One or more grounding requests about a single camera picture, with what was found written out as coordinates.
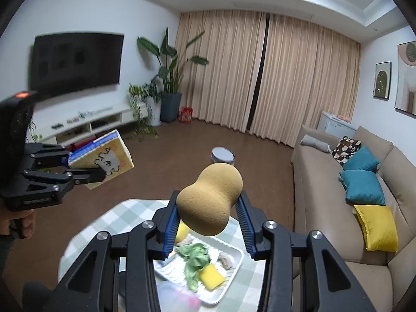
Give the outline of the person's left hand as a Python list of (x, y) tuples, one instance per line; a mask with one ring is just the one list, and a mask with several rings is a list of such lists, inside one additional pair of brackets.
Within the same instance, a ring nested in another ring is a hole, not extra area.
[(1, 197), (1, 236), (16, 233), (23, 239), (29, 239), (35, 232), (36, 212), (24, 199), (6, 199)]

